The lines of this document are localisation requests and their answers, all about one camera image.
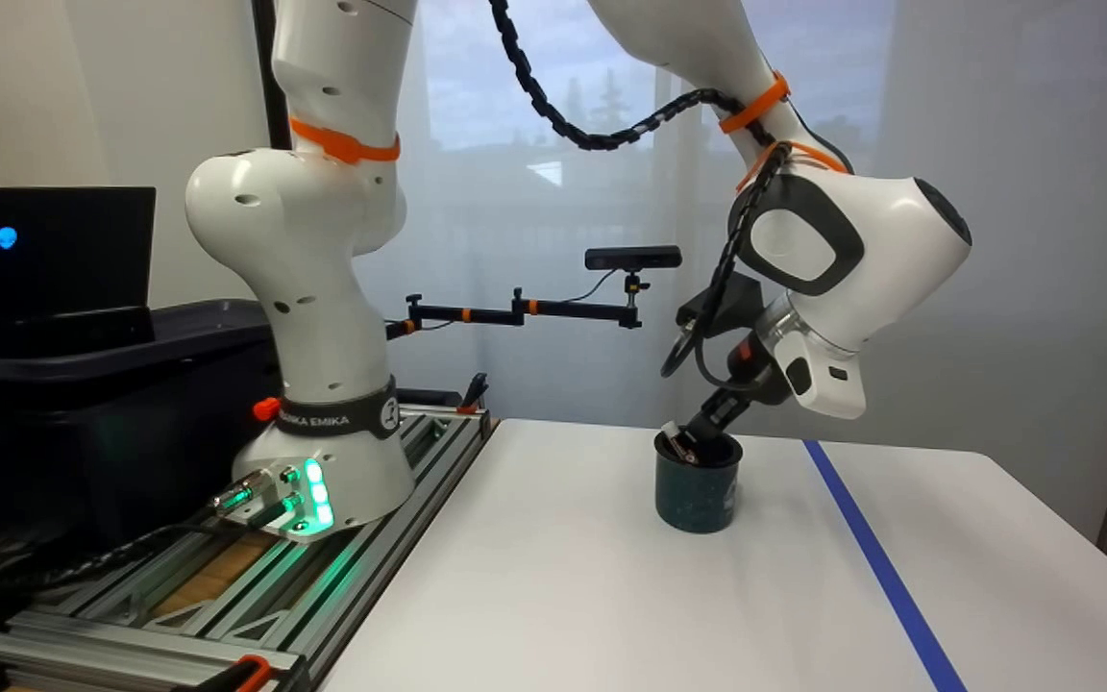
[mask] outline white table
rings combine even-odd
[[[994,461],[824,446],[943,671],[804,440],[743,439],[733,528],[681,534],[654,511],[649,439],[507,419],[323,686],[1107,692],[1107,558]]]

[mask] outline orange ring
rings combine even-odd
[[[749,338],[743,338],[743,343],[733,347],[733,355],[739,355],[739,361],[749,361],[749,358],[753,358]]]
[[[852,173],[848,165],[843,165],[836,156],[831,156],[825,150],[815,150],[815,144],[804,144],[804,142],[788,142],[797,152],[811,156],[815,165],[824,167],[833,167],[833,173]]]
[[[319,144],[328,156],[333,156],[342,165],[401,162],[401,138],[390,144],[369,144],[355,134],[328,132],[328,125],[305,123],[305,119],[289,119],[289,132],[301,134],[305,142]]]
[[[747,176],[739,182],[739,191],[753,184],[753,176],[767,165],[767,156],[776,152],[776,144],[765,144],[753,165],[747,167]]]
[[[788,87],[784,71],[771,71],[771,85],[759,97],[753,97],[743,111],[720,119],[720,132],[733,134],[733,132],[758,123],[758,119],[765,119],[788,97],[793,97],[793,87]]]

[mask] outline white wall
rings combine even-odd
[[[657,375],[672,306],[702,287],[729,182],[702,123],[657,144],[581,156],[540,138],[494,50],[483,2],[446,2],[408,71],[408,230],[361,261],[373,302],[408,292],[502,302],[511,283],[572,294],[584,247],[681,243],[654,274],[647,332],[534,323],[396,343],[405,384],[490,371],[502,416],[654,428],[708,387]],[[797,408],[739,431],[973,446],[1096,534],[1107,503],[1107,0],[747,0],[811,123],[856,115],[874,173],[921,173],[975,230],[975,252],[921,311],[867,351],[861,421]],[[624,111],[669,87],[617,55],[581,0],[520,2],[534,66],[599,125],[610,69]],[[177,191],[218,150],[265,138],[242,0],[0,0],[0,182],[148,182],[160,189],[155,302],[242,292],[189,239]],[[569,184],[529,173],[562,162]]]
[[[155,306],[244,294],[189,235],[182,189],[262,142],[242,0],[0,0],[0,184],[155,184]]]

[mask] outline blue indicator light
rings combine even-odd
[[[20,247],[20,230],[14,226],[0,226],[0,251],[14,251]]]

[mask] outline green light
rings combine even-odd
[[[250,489],[233,489],[233,490],[218,503],[218,511],[233,511],[233,508],[242,508],[242,503],[250,503]]]
[[[333,511],[332,511],[332,490],[323,479],[323,461],[319,457],[305,457],[301,465],[293,465],[296,479],[301,479],[301,508],[293,519],[293,529],[301,534],[323,534],[333,528]]]

